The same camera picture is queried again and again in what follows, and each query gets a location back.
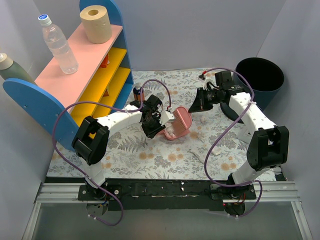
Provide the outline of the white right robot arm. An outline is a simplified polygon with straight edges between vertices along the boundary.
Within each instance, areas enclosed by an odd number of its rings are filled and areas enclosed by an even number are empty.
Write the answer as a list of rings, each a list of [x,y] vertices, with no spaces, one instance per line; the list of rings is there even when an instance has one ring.
[[[236,114],[234,126],[242,121],[251,135],[246,162],[231,173],[225,184],[227,195],[237,199],[245,192],[244,186],[252,184],[262,173],[287,162],[289,130],[269,120],[254,102],[254,92],[247,93],[235,84],[233,71],[223,68],[215,74],[215,83],[205,80],[197,88],[189,113],[209,111],[215,104],[226,103]]]

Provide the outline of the pink hand brush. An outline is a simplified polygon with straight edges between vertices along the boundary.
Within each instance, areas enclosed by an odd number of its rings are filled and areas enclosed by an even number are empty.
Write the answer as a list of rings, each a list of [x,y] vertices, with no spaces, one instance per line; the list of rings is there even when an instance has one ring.
[[[172,127],[176,134],[180,135],[185,130],[189,130],[192,125],[192,117],[184,106],[177,107],[173,115],[175,120],[172,122]]]

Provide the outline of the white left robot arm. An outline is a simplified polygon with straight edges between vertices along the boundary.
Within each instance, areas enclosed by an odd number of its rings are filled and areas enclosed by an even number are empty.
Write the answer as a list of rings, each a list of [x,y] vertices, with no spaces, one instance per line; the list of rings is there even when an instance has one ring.
[[[146,137],[154,138],[166,128],[166,123],[175,119],[174,115],[168,110],[163,110],[162,106],[162,101],[152,94],[143,102],[130,102],[120,111],[98,118],[87,116],[82,121],[71,146],[82,158],[85,181],[90,185],[89,194],[95,200],[103,199],[107,193],[103,185],[105,177],[101,160],[105,156],[109,138],[120,130],[138,123],[141,124]]]

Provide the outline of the pink dustpan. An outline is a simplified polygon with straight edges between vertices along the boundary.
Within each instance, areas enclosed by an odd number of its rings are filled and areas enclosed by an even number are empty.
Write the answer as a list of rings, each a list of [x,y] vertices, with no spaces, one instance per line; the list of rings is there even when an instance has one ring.
[[[170,136],[167,134],[167,130],[166,130],[168,127],[166,127],[166,128],[161,132],[161,134],[164,134],[165,138],[166,138],[167,140],[169,140],[169,141],[176,140],[176,139],[181,138],[181,137],[183,137],[183,136],[185,136],[185,135],[187,135],[187,134],[190,133],[190,131],[189,131],[188,129],[185,130],[183,133],[181,133],[181,134],[179,134],[179,135],[178,135],[177,133],[175,133],[175,131],[174,131],[175,137],[170,137]]]

